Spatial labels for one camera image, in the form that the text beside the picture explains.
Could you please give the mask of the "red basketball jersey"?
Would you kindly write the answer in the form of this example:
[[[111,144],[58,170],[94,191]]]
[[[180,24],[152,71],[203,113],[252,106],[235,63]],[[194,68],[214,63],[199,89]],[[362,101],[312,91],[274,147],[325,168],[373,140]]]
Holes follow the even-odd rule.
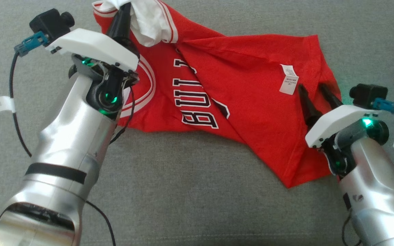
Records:
[[[134,99],[119,126],[143,132],[205,131],[242,144],[286,188],[330,174],[322,153],[305,142],[295,83],[322,112],[320,83],[341,96],[317,35],[226,36],[195,23],[162,0],[100,0],[93,14],[105,33],[118,7],[130,2],[130,38],[140,53]]]

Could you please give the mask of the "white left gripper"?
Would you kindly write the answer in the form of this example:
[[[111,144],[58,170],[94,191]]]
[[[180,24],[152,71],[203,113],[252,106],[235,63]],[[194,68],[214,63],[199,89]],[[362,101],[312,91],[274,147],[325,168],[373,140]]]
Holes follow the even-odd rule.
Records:
[[[123,89],[138,81],[139,55],[129,40],[131,7],[131,3],[120,6],[106,35],[78,28],[46,48],[52,54],[71,54],[74,74],[88,80],[86,102],[109,118],[122,109]]]

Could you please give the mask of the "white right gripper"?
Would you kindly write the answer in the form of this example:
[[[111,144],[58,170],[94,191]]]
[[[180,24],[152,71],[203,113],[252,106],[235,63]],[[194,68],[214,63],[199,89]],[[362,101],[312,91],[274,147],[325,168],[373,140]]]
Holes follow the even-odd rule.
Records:
[[[378,119],[379,110],[343,105],[325,83],[319,84],[319,90],[332,109],[324,115],[310,100],[305,86],[298,85],[304,122],[306,126],[311,126],[305,141],[309,148],[325,154],[333,175],[346,176],[356,167],[352,144],[363,138],[371,138],[382,146],[389,140],[389,128]]]

